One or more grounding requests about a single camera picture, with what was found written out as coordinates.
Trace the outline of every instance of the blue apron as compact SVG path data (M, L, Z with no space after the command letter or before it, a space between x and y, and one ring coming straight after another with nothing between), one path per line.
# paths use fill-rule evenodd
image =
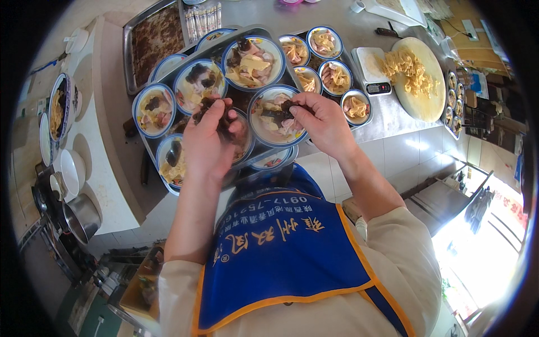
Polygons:
M238 187L231 196L201 271L192 334L211 333L265 306L358 292L402 336L415 336L355 241L341 205L325 201L297 164L286 187L275 186L274 178L264 177L254 191Z

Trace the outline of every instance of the cutting board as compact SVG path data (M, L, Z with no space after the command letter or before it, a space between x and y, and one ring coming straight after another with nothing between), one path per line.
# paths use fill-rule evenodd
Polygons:
M419 94L414 97L411 93L404 91L406 83L403 74L397 74L397 83L394 85L395 92L399 98L400 104L410 116L415 119L422 120L428 123L437 121L445 107L445 79L441 71L440 64L436 60L436 56L431 49L421 40L415 37L407 37L399 40L393 45L391 51L395 51L401 47L408 47L421 60L425 66L425 74L432 76L434 82L439 84L436 90L431 92L431 97Z

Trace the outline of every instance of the hand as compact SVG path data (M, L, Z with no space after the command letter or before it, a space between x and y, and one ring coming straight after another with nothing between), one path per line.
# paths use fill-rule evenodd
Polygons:
M302 92L291 100L307 105L315 112L313 116L302 107L290 108L290 112L304 126L318 149L338 162L354 155L358 146L339 104L313 92Z
M235 146L231 143L221 143L217 134L219 119L223 116L226 106L232 105L230 98L218 99L219 96L211 97L217 99L202 117L198 125L195 125L191 117L185 127L182 148L185 151L185 161L187 163L186 178L198 178L204 181L211 180L221 184L223 177L232 166ZM236 111L229 110L229 117L234 119L238 115ZM243 125L240 121L230 124L229 131L238 135L243 132Z

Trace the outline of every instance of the right hand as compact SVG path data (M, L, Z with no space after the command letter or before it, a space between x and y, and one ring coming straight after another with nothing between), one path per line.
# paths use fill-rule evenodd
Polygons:
M307 105L315 112L313 116L300 106L290 108L320 151L338 162L354 155L358 147L339 104L314 92L302 92L291 101Z

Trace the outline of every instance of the left hand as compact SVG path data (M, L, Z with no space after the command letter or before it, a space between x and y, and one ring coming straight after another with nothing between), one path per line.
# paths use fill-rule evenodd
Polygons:
M223 177L230 170L235 146L231 143L221 143L217 134L217 125L223 116L225 105L231 106L232 100L230 98L216 100L198 125L195 125L194 119L191 118L185 127L182 148L187 163L187 179L193 177L221 184ZM199 111L200 108L197 108L193 115ZM234 119L237 113L229 110L229 117ZM238 134L242 128L241 122L234 121L230 124L229 131Z

